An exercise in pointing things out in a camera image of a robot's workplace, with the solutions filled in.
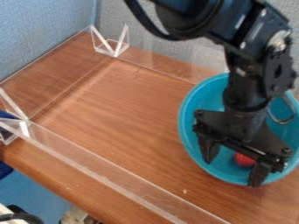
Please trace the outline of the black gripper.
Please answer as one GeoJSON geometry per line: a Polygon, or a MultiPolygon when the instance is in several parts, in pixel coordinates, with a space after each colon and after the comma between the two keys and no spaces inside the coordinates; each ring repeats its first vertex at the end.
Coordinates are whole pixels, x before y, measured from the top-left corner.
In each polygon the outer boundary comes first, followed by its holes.
{"type": "Polygon", "coordinates": [[[201,154],[210,164],[226,146],[257,162],[247,185],[261,187],[270,172],[282,172],[294,155],[293,148],[267,126],[265,110],[235,113],[197,109],[193,130],[199,138],[201,154]]]}

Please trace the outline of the black blue robot arm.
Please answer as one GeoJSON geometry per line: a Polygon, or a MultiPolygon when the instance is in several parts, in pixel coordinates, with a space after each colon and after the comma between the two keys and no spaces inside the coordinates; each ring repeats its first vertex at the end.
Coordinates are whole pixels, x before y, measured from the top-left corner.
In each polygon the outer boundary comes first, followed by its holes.
{"type": "Polygon", "coordinates": [[[153,0],[167,33],[163,39],[205,37],[223,45],[229,84],[223,111],[197,109],[193,126],[203,160],[226,146],[255,160],[247,185],[262,186],[282,172],[293,148],[267,126],[274,99],[294,87],[290,22],[265,0],[153,0]]]}

